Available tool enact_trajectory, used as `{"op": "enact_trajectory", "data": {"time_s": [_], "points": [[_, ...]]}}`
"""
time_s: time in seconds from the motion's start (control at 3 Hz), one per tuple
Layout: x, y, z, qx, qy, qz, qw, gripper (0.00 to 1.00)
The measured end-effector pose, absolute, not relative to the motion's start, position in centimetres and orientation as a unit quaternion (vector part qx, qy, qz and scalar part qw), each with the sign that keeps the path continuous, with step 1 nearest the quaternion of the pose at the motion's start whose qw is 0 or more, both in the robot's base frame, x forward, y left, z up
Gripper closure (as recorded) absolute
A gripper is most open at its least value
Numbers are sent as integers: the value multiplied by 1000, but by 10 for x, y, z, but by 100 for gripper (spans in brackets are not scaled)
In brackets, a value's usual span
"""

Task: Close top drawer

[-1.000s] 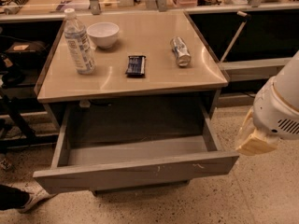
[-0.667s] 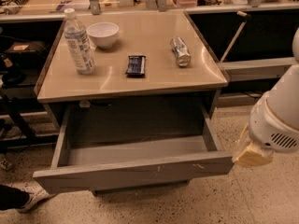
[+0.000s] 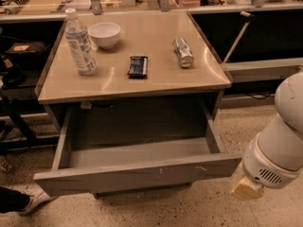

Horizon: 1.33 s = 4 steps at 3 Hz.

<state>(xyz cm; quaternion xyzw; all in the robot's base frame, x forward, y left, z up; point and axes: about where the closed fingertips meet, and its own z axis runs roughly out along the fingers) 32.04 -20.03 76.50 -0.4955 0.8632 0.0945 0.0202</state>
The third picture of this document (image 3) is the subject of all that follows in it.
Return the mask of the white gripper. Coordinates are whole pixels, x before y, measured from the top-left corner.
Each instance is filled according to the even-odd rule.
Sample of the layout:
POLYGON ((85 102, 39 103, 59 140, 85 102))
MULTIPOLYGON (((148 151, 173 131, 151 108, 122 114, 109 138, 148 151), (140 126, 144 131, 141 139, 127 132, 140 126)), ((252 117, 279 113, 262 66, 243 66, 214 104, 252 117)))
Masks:
POLYGON ((261 151, 257 134, 249 143, 242 158, 246 176, 236 181, 231 195, 240 201, 251 201, 264 195, 264 187, 281 189, 295 180, 300 171, 291 171, 274 164, 261 151))

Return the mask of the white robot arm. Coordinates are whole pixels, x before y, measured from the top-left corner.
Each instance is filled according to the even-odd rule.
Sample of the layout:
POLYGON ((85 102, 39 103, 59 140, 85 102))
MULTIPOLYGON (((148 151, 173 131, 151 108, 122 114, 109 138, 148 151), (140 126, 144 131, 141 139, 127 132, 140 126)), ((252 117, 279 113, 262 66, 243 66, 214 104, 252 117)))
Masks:
POLYGON ((277 87, 276 115, 247 146, 240 177, 231 195, 241 201, 256 200, 265 188, 281 189, 295 180, 303 167, 303 73, 294 74, 277 87))

